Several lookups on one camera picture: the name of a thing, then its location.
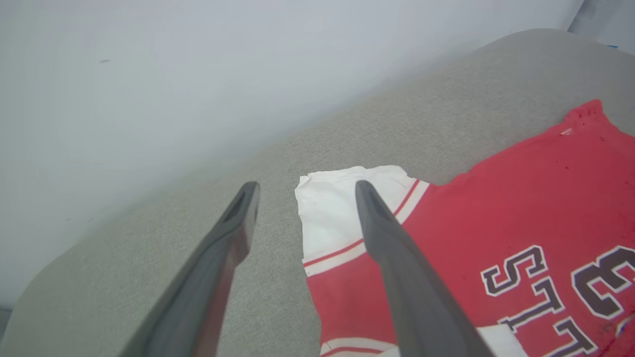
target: jersey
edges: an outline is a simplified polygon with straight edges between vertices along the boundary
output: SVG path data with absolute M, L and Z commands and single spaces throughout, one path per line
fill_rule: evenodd
M 475 326 L 506 326 L 532 357 L 635 353 L 635 138 L 599 100 L 446 185 L 397 166 L 301 178 L 321 356 L 397 344 L 361 239 L 359 179 L 375 186 Z

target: red jersey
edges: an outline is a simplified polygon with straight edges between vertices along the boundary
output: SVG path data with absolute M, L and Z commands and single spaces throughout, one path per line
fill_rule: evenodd
M 599 100 L 447 185 L 396 166 L 350 170 L 311 174 L 296 189 L 322 356 L 397 343 L 379 267 L 351 218 L 359 179 L 377 188 L 475 326 L 507 326 L 532 357 L 635 353 L 635 138 Z

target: white wall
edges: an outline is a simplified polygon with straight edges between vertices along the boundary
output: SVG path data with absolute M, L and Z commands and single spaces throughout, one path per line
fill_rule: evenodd
M 635 55 L 635 1 L 623 0 L 619 4 L 597 40 Z
M 243 158 L 241 135 L 257 148 L 413 68 L 567 29 L 581 1 L 2 1 L 0 306 L 126 205 Z

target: gray fabric surface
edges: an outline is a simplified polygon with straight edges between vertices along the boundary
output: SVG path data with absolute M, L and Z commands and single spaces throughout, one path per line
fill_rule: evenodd
M 495 41 L 80 242 L 29 285 L 0 351 L 116 355 L 240 185 L 257 180 L 253 248 L 234 278 L 219 356 L 317 356 L 320 322 L 300 262 L 293 195 L 299 176 L 394 164 L 445 184 L 594 98 L 622 131 L 635 134 L 635 57 L 556 30 Z

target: white stripe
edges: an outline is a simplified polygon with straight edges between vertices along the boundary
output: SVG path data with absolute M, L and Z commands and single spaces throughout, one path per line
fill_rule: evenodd
M 415 189 L 412 191 L 412 194 L 410 195 L 406 203 L 404 203 L 403 207 L 401 208 L 401 211 L 399 211 L 399 213 L 395 216 L 399 224 L 402 224 L 403 222 L 405 222 L 405 220 L 410 216 L 412 211 L 414 211 L 415 207 L 417 206 L 417 203 L 419 203 L 419 201 L 421 200 L 421 197 L 424 196 L 425 190 L 427 190 L 428 186 L 430 186 L 430 184 L 428 184 L 427 182 L 419 181 Z M 336 250 L 330 250 L 330 252 L 327 254 L 324 254 L 324 252 L 322 252 L 319 255 L 324 257 L 325 255 L 344 249 L 347 246 L 338 246 L 337 247 L 338 249 Z M 306 271 L 307 276 L 317 275 L 325 271 L 329 271 L 330 269 L 333 269 L 334 267 L 341 266 L 344 263 L 348 263 L 351 260 L 361 256 L 364 253 L 366 253 L 366 245 L 362 242 L 355 248 L 347 250 L 344 253 L 338 254 L 334 257 L 330 257 L 329 259 L 324 259 L 321 262 L 317 262 L 315 264 L 306 266 L 304 267 L 304 270 Z M 310 257 L 309 259 L 303 259 L 302 262 L 306 263 L 307 261 L 315 260 L 318 258 L 319 257 L 313 256 L 313 257 Z
M 397 213 L 397 215 L 395 216 L 395 218 L 397 218 L 397 221 L 400 224 L 405 222 L 406 219 L 412 213 L 412 211 L 415 210 L 417 203 L 419 203 L 419 201 L 421 200 L 421 197 L 424 196 L 425 190 L 428 189 L 428 186 L 430 186 L 429 183 L 424 181 L 419 181 L 414 191 L 412 191 L 412 194 L 410 195 L 406 203 L 401 208 L 401 211 L 399 211 L 399 213 Z
M 363 337 L 348 337 L 344 339 L 333 339 L 323 343 L 319 353 L 321 356 L 336 348 L 343 348 L 343 347 L 368 348 L 368 349 L 375 349 L 377 351 L 383 352 L 383 351 L 388 351 L 389 349 L 395 348 L 397 346 L 388 342 L 383 342 L 383 341 L 378 341 L 373 339 L 365 339 Z
M 330 257 L 329 259 L 324 259 L 321 262 L 305 266 L 304 270 L 307 272 L 307 276 L 316 275 L 333 269 L 334 267 L 341 266 L 344 263 L 350 262 L 351 260 L 364 253 L 366 253 L 366 245 L 364 245 L 364 242 L 362 242 L 358 246 L 355 246 L 354 248 L 347 250 L 344 253 L 338 254 L 334 257 Z
M 308 256 L 306 256 L 306 257 L 304 257 L 302 259 L 302 263 L 306 264 L 306 263 L 311 262 L 313 260 L 320 259 L 321 257 L 325 257 L 327 255 L 333 254 L 335 252 L 338 252 L 338 251 L 340 251 L 340 250 L 342 250 L 344 248 L 347 248 L 347 247 L 357 243 L 358 241 L 359 241 L 359 239 L 346 241 L 346 243 L 338 244 L 336 246 L 333 246 L 333 248 L 331 248 L 331 249 L 323 250 L 322 252 L 315 253 L 315 254 L 312 254 L 312 255 L 308 255 Z
M 354 351 L 342 351 L 333 353 L 329 357 L 376 357 L 377 353 L 372 352 L 354 352 Z
M 393 349 L 389 349 L 386 352 L 378 354 L 377 357 L 401 357 L 401 353 L 399 353 L 399 348 L 395 347 Z

